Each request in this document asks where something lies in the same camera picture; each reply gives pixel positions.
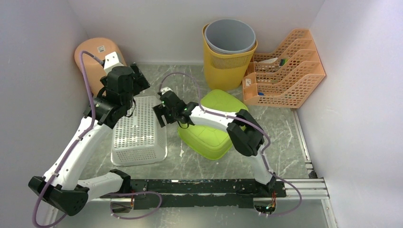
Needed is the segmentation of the white perforated tray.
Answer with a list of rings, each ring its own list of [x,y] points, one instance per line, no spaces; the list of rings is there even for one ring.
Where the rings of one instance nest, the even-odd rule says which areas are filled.
[[[136,166],[161,162],[167,157],[167,130],[162,128],[153,107],[156,96],[136,97],[131,117],[121,118],[113,129],[111,162],[115,166]]]

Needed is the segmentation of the large orange plastic bucket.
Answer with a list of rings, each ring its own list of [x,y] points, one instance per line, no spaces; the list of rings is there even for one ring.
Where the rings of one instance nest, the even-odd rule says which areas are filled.
[[[127,65],[125,59],[123,58],[121,50],[114,41],[108,38],[91,38],[78,45],[74,52],[74,59],[79,70],[81,70],[79,53],[82,50],[93,54],[100,60],[104,60],[106,55],[116,51],[119,54],[119,58],[120,60],[122,60],[124,66]],[[103,67],[87,54],[83,55],[83,61],[91,92],[93,95],[97,95],[99,90],[103,87],[100,79],[103,76],[106,76],[106,73]]]

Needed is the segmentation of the green plastic basin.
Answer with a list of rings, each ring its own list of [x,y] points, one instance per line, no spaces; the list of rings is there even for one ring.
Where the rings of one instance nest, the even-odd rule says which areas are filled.
[[[210,91],[201,99],[201,104],[207,108],[223,112],[248,110],[248,107],[239,99],[219,89]],[[212,127],[180,124],[177,132],[186,145],[209,160],[220,159],[233,147],[226,131]]]

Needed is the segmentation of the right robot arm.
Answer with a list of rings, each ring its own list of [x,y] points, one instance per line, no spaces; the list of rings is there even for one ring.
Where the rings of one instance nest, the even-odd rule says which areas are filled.
[[[271,141],[247,110],[223,112],[196,102],[185,103],[170,89],[160,91],[158,95],[161,103],[153,110],[161,127],[178,123],[208,126],[226,132],[236,151],[250,162],[258,194],[267,197],[274,191],[276,176],[265,153]]]

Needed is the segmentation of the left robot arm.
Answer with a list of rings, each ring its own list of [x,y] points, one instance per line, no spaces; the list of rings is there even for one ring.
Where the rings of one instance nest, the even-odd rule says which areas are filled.
[[[113,169],[103,176],[80,180],[79,177],[98,144],[108,135],[135,104],[134,96],[150,87],[149,82],[132,63],[115,66],[100,80],[104,87],[93,99],[95,111],[88,107],[80,126],[55,164],[43,176],[34,176],[28,186],[37,195],[46,189],[43,201],[69,216],[80,212],[88,201],[115,193],[124,198],[131,193],[131,177]]]

